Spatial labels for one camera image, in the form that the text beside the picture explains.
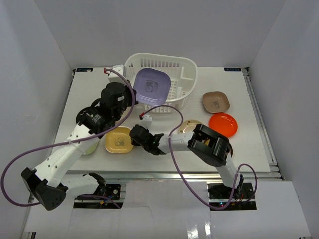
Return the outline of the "yellow square panda plate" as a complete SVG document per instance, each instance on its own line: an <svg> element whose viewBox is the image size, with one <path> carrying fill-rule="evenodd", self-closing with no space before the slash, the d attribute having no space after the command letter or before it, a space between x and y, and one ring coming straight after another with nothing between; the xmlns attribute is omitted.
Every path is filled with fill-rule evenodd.
<svg viewBox="0 0 319 239"><path fill-rule="evenodd" d="M132 151L133 145L130 138L131 129L119 126L116 129L106 133L105 148L109 153L126 154Z"/></svg>

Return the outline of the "purple square panda plate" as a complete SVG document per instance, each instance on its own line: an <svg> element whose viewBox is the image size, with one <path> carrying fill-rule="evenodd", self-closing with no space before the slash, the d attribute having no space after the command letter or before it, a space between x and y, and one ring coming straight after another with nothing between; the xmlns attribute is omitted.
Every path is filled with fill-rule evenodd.
<svg viewBox="0 0 319 239"><path fill-rule="evenodd" d="M135 76L134 90L136 90L136 100L139 103L160 106L168 97L171 87L171 79L165 72L143 68Z"/></svg>

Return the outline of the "tan square panda plate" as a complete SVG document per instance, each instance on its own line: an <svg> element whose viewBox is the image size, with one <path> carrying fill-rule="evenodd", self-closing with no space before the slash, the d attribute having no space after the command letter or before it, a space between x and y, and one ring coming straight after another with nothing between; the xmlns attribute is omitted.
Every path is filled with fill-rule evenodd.
<svg viewBox="0 0 319 239"><path fill-rule="evenodd" d="M204 109L210 114L223 113L230 108L227 96L220 91L205 93L202 102Z"/></svg>

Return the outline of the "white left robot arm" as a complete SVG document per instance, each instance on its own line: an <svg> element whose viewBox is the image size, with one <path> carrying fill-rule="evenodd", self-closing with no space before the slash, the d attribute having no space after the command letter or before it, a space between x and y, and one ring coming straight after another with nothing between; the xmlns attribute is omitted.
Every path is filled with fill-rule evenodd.
<svg viewBox="0 0 319 239"><path fill-rule="evenodd" d="M137 104L136 90L130 84L108 83L91 106L76 116L76 126L67 144L58 147L34 169L25 168L21 177L30 193L48 211L57 208L68 195L99 199L105 195L105 180L96 173L65 178L71 166L114 129L123 112Z"/></svg>

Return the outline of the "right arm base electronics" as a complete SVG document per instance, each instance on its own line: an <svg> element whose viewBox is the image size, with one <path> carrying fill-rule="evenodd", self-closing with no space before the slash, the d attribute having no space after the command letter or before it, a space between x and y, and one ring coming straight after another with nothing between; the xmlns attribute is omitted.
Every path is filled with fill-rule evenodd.
<svg viewBox="0 0 319 239"><path fill-rule="evenodd" d="M231 188L223 184L208 184L209 204L214 207L224 207L231 193ZM253 194L251 183L244 183L240 194L234 193L230 205L225 211L248 211L257 210L255 197L245 203Z"/></svg>

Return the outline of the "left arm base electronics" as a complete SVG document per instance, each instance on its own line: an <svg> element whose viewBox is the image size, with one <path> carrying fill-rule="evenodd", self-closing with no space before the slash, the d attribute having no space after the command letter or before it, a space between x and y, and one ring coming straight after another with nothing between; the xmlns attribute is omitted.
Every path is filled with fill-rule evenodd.
<svg viewBox="0 0 319 239"><path fill-rule="evenodd" d="M95 192L92 196L76 197L75 207L92 209L120 209L123 203L120 184L106 184L105 189Z"/></svg>

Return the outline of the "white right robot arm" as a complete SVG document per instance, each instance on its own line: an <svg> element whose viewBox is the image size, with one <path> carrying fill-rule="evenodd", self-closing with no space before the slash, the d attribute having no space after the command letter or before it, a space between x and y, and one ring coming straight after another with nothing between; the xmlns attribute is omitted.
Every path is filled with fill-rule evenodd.
<svg viewBox="0 0 319 239"><path fill-rule="evenodd" d="M134 146L141 146L152 155L191 151L206 164L217 169L225 186L226 195L232 199L243 193L243 176L232 161L233 149L229 139L211 128L197 124L191 132L180 134L151 134L137 124L129 136Z"/></svg>

